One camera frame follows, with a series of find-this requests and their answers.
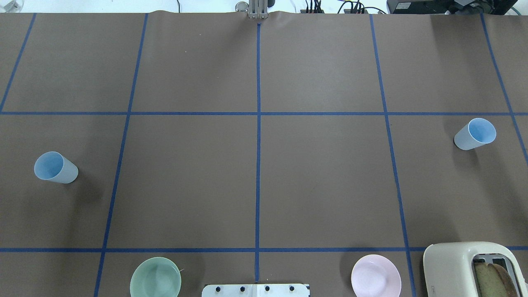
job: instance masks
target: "bowl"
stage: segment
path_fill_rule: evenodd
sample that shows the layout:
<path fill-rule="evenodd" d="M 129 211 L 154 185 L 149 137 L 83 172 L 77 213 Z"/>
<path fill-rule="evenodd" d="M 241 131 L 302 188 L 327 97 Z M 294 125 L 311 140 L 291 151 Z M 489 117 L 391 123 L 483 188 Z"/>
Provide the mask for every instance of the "bowl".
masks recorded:
<path fill-rule="evenodd" d="M 182 285 L 180 270 L 171 260 L 150 258 L 141 263 L 130 280 L 131 297 L 177 297 Z"/>
<path fill-rule="evenodd" d="M 357 297 L 400 296 L 400 273 L 389 259 L 380 255 L 366 255 L 359 259 L 350 280 Z"/>

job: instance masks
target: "transparent plastic object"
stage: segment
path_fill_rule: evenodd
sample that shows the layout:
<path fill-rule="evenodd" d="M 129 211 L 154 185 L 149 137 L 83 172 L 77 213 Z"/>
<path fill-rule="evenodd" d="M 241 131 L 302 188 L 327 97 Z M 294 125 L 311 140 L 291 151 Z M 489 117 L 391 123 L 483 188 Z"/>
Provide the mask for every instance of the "transparent plastic object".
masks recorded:
<path fill-rule="evenodd" d="M 24 6 L 24 0 L 0 0 L 0 13 L 20 12 Z"/>

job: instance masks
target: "white bracket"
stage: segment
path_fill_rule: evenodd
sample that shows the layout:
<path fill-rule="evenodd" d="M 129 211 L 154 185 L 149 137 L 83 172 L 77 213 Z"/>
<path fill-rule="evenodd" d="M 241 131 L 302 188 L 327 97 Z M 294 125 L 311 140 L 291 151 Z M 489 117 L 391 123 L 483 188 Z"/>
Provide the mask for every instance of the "white bracket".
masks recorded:
<path fill-rule="evenodd" d="M 202 297 L 310 297 L 308 284 L 207 285 Z"/>
<path fill-rule="evenodd" d="M 249 0 L 248 17 L 252 20 L 268 18 L 268 0 Z"/>

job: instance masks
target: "white floor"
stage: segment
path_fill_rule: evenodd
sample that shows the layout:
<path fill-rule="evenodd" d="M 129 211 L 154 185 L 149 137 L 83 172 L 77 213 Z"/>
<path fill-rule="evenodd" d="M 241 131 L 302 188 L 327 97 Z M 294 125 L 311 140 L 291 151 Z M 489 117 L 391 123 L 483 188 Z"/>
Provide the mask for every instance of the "white floor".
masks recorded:
<path fill-rule="evenodd" d="M 180 5 L 181 12 L 232 12 L 238 1 L 240 0 L 180 0 Z M 323 0 L 322 8 L 325 13 L 337 13 L 342 3 L 338 0 Z M 362 3 L 387 12 L 386 0 L 363 0 Z M 514 7 L 521 14 L 528 15 L 528 0 L 518 0 Z M 270 11 L 299 12 L 305 8 L 305 0 L 276 0 L 275 6 Z M 146 13 L 157 10 L 177 12 L 178 4 L 176 0 L 25 0 L 22 12 Z M 370 13 L 376 13 L 376 10 L 371 10 Z M 507 14 L 516 13 L 510 10 Z"/>

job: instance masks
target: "green bowl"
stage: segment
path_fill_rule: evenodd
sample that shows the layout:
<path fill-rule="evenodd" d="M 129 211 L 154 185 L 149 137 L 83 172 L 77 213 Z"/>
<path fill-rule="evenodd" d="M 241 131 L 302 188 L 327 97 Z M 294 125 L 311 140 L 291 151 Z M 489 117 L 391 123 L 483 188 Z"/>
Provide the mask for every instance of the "green bowl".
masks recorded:
<path fill-rule="evenodd" d="M 131 297 L 177 297 L 182 286 L 180 270 L 171 260 L 150 258 L 141 263 L 130 280 Z"/>

